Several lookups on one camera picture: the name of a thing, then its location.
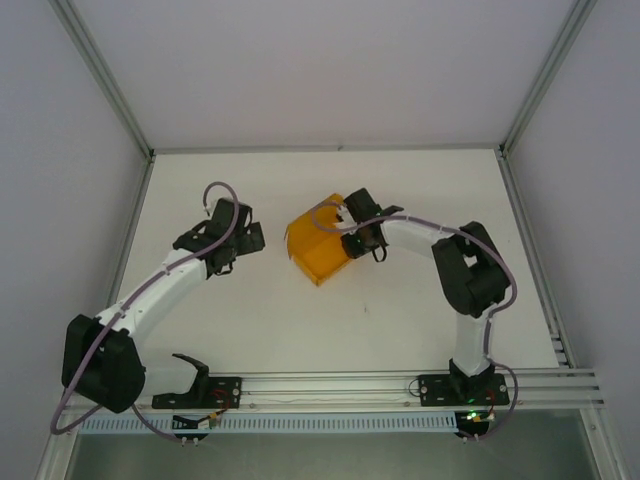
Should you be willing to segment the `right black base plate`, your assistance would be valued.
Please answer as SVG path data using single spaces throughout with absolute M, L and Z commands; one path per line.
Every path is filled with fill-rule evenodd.
M 423 407 L 506 406 L 511 401 L 505 377 L 499 373 L 479 380 L 449 373 L 424 374 L 417 380 Z

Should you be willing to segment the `aluminium mounting rail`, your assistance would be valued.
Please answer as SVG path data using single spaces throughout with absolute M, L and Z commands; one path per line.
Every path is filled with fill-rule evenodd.
M 236 373 L 216 377 L 241 377 L 240 406 L 232 411 L 395 411 L 430 409 L 475 410 L 511 406 L 521 409 L 591 409 L 601 408 L 604 397 L 596 376 L 589 369 L 525 369 L 505 377 L 510 403 L 506 406 L 436 406 L 423 407 L 417 377 L 446 374 L 445 371 L 382 371 L 321 373 Z M 195 413 L 209 409 L 153 409 L 152 399 L 159 394 L 146 393 L 136 400 L 143 412 Z

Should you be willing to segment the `aluminium frame post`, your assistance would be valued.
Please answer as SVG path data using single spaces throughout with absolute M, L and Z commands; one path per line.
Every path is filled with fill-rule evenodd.
M 152 163 L 154 149 L 146 138 L 123 91 L 101 53 L 90 28 L 80 14 L 74 0 L 47 0 L 67 35 L 71 39 L 94 81 L 125 132 L 133 141 L 146 163 Z
M 572 0 L 568 13 L 500 143 L 504 158 L 508 158 L 516 148 L 597 3 L 598 0 Z

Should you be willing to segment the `yellow paper box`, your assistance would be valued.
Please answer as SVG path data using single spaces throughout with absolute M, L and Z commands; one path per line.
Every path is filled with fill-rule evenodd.
M 351 259 L 344 252 L 339 233 L 319 229 L 307 211 L 285 230 L 287 254 L 316 286 L 322 285 Z

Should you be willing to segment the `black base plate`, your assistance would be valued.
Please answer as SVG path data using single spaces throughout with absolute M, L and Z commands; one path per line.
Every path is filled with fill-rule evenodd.
M 200 376 L 182 394 L 165 393 L 152 399 L 153 409 L 238 409 L 242 394 L 241 377 Z
M 506 406 L 511 401 L 505 377 L 499 373 L 479 380 L 449 373 L 424 374 L 417 380 L 423 407 Z

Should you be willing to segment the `aluminium table back rail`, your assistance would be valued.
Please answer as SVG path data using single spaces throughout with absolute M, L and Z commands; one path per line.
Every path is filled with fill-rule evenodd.
M 206 154 L 253 154 L 253 153 L 298 153 L 298 152 L 361 152 L 361 151 L 430 151 L 430 150 L 496 150 L 498 143 L 441 143 L 441 144 L 335 144 L 335 145 L 261 145 L 261 146 L 222 146 L 222 147 L 184 147 L 156 148 L 155 156 L 160 155 L 206 155 Z

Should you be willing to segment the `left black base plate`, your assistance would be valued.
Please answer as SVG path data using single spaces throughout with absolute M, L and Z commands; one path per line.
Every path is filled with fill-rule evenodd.
M 152 399 L 153 409 L 238 409 L 242 394 L 241 377 L 200 376 L 182 394 L 165 393 Z

